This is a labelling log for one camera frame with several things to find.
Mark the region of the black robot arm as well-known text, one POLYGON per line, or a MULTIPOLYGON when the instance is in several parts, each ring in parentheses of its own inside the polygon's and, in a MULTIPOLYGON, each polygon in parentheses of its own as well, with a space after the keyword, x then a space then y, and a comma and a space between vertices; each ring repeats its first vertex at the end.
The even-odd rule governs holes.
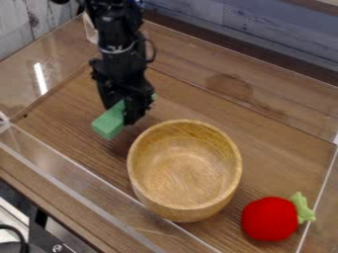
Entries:
POLYGON ((82 0, 98 32, 101 58, 88 61, 91 78, 97 81, 103 106, 110 110, 119 102, 126 105, 123 121, 133 125, 154 103, 155 88, 146 77, 149 64, 158 49, 145 36, 143 0, 82 0))

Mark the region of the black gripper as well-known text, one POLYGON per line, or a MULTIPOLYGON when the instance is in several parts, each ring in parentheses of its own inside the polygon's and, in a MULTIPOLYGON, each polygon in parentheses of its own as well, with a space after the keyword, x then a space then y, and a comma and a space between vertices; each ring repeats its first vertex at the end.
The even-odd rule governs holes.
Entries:
POLYGON ((90 60, 92 79, 106 110, 125 97, 125 124, 133 125, 151 108, 155 89, 146 77, 149 64, 155 56, 147 56, 149 38, 122 19, 97 20, 98 49, 101 58, 90 60))

